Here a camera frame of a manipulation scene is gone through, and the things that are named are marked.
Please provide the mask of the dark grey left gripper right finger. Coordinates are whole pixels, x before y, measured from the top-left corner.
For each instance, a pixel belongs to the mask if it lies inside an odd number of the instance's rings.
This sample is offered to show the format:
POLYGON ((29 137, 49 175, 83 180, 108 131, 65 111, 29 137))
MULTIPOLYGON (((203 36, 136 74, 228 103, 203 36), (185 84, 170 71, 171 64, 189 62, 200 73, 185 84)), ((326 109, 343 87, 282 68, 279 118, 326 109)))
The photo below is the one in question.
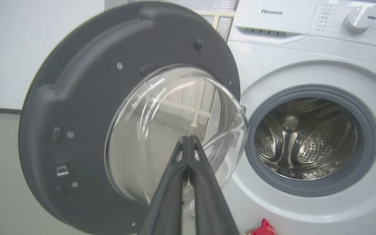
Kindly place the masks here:
POLYGON ((196 136, 188 137, 189 181, 195 192, 195 218, 197 235, 238 235, 221 188, 196 136))

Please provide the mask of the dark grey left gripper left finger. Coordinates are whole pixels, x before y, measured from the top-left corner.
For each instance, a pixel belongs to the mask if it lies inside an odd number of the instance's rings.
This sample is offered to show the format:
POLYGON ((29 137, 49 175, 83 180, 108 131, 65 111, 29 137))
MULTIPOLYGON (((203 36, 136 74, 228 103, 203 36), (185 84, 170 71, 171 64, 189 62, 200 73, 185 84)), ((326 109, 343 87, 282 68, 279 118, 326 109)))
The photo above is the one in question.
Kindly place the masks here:
POLYGON ((190 139, 178 139, 142 223, 139 235, 182 234, 182 195, 189 179, 190 139))

